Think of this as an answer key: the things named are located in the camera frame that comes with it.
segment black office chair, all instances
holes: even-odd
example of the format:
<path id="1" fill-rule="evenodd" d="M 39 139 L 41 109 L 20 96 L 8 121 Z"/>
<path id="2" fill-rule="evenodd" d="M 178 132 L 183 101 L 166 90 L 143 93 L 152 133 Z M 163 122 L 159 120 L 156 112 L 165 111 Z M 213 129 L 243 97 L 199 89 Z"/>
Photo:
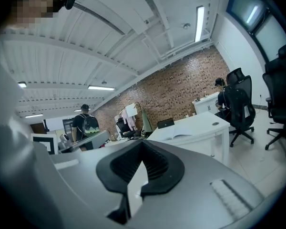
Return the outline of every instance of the black office chair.
<path id="1" fill-rule="evenodd" d="M 126 124 L 124 124 L 124 119 L 123 118 L 119 118 L 118 122 L 116 123 L 120 129 L 120 133 L 121 133 L 121 137 L 122 138 L 128 138 L 128 140 L 132 139 L 134 137 L 134 134 L 136 133 L 135 130 L 131 130 L 127 124 L 127 120 L 126 120 Z"/>
<path id="2" fill-rule="evenodd" d="M 270 95 L 266 99 L 268 102 L 268 116 L 273 121 L 284 125 L 283 129 L 269 128 L 267 130 L 267 134 L 270 131 L 279 133 L 265 146 L 265 150 L 268 150 L 269 146 L 281 137 L 286 139 L 286 52 L 284 55 L 279 55 L 279 58 L 267 63 L 265 69 L 266 73 L 263 74 L 263 79 Z"/>
<path id="3" fill-rule="evenodd" d="M 251 83 L 251 77 L 247 77 L 246 82 Z M 236 130 L 229 132 L 230 134 L 236 134 L 230 147 L 233 147 L 233 143 L 240 135 L 249 138 L 251 144 L 253 144 L 254 139 L 245 132 L 248 130 L 254 131 L 254 127 L 251 127 L 251 125 L 255 118 L 255 109 L 251 104 L 251 99 L 244 89 L 236 88 L 234 85 L 229 85 L 225 88 L 225 97 L 230 102 L 230 124 L 236 128 Z"/>
<path id="4" fill-rule="evenodd" d="M 245 75 L 242 73 L 241 68 L 233 70 L 227 75 L 227 84 L 228 85 L 234 84 L 238 81 L 241 81 L 244 77 Z"/>

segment vent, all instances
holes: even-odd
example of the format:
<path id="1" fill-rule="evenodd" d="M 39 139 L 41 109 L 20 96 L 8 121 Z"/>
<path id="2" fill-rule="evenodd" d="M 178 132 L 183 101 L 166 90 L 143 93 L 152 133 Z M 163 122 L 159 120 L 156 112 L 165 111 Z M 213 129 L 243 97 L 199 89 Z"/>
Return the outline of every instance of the vent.
<path id="1" fill-rule="evenodd" d="M 110 21 L 108 21 L 107 19 L 105 19 L 103 16 L 99 15 L 98 13 L 92 11 L 91 9 L 88 9 L 87 7 L 75 2 L 74 3 L 74 7 L 88 13 L 91 14 L 92 16 L 98 18 L 99 20 L 103 21 L 105 24 L 109 25 L 111 28 L 113 28 L 116 32 L 118 32 L 121 35 L 125 35 L 125 33 L 123 31 L 121 31 L 119 28 L 117 28 L 114 24 L 112 24 Z"/>

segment white floor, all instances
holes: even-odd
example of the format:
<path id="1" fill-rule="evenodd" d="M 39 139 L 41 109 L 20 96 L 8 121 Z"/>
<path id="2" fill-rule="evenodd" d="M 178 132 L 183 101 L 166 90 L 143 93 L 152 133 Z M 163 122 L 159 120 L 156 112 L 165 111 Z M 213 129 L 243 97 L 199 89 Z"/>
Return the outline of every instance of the white floor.
<path id="1" fill-rule="evenodd" d="M 267 197 L 272 192 L 281 189 L 286 184 L 286 140 L 281 139 L 265 150 L 268 144 L 277 134 L 270 132 L 268 128 L 281 128 L 283 125 L 270 124 L 265 110 L 256 110 L 256 118 L 253 123 L 254 132 L 247 133 L 254 138 L 254 144 L 244 136 L 239 136 L 230 148 L 228 167 L 247 179 Z M 210 155 L 210 146 L 215 145 L 215 159 L 221 161 L 220 140 L 200 142 L 191 148 L 193 151 Z"/>

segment white ceiling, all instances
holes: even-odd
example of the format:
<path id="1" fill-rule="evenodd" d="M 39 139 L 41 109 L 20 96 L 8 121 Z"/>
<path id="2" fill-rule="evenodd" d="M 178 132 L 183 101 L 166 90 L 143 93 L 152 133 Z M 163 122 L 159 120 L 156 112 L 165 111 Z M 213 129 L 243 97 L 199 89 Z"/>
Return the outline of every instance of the white ceiling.
<path id="1" fill-rule="evenodd" d="M 211 41 L 194 42 L 196 8 L 205 6 L 202 39 L 209 39 L 219 0 L 77 0 L 112 22 L 65 8 L 28 29 L 6 29 L 0 61 L 17 82 L 26 82 L 19 116 L 71 115 L 83 104 L 97 109 L 131 85 Z M 185 23 L 191 27 L 183 29 Z M 89 85 L 114 92 L 88 90 Z"/>

